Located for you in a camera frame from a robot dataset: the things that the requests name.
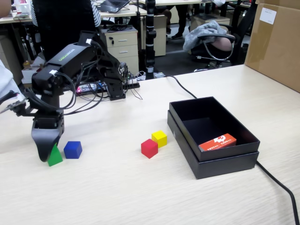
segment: black box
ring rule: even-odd
[[[197,179],[251,169],[260,141],[214,97],[171,102],[168,125]],[[236,146],[201,152],[198,145],[224,134]]]

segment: black robotic arm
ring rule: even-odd
[[[8,106],[17,116],[34,117],[31,135],[43,162],[48,161],[53,146],[64,132],[63,110],[75,104],[76,88],[91,67],[96,67],[97,72],[86,80],[105,82],[111,100],[125,98],[123,82],[129,75],[126,64],[107,51],[96,33],[83,31],[78,43],[66,46],[32,76],[32,89],[26,89],[24,93],[30,106],[26,108],[25,101]],[[66,85],[74,87],[75,96],[67,106],[60,107],[60,95],[63,95]]]

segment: red box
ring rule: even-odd
[[[212,151],[224,147],[234,146],[236,139],[230,134],[225,134],[199,145],[201,151]]]

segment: office chair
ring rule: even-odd
[[[90,0],[33,0],[46,61],[68,44],[78,41],[80,31],[97,31]]]
[[[252,4],[250,8],[248,9],[248,12],[244,16],[244,18],[241,20],[238,27],[234,28],[232,26],[226,25],[226,24],[219,24],[224,27],[226,27],[230,32],[231,36],[227,35],[220,35],[220,34],[207,34],[205,36],[198,37],[203,42],[191,49],[191,53],[194,56],[197,56],[198,59],[207,59],[207,60],[213,60],[216,61],[216,64],[209,63],[206,69],[197,69],[195,72],[201,71],[201,70],[207,70],[210,66],[213,68],[220,68],[222,67],[222,62],[230,62],[232,65],[240,65],[245,62],[246,54],[243,53],[245,49],[241,47],[243,38],[248,31],[248,29],[251,27],[251,25],[254,22],[257,4],[255,4],[255,1],[252,1]],[[224,37],[230,40],[232,43],[232,51],[231,52],[224,52],[217,48],[215,48],[213,45],[209,43],[204,43],[206,37]]]

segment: red cube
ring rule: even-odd
[[[158,144],[151,139],[146,140],[141,144],[142,154],[148,158],[152,158],[158,154]]]

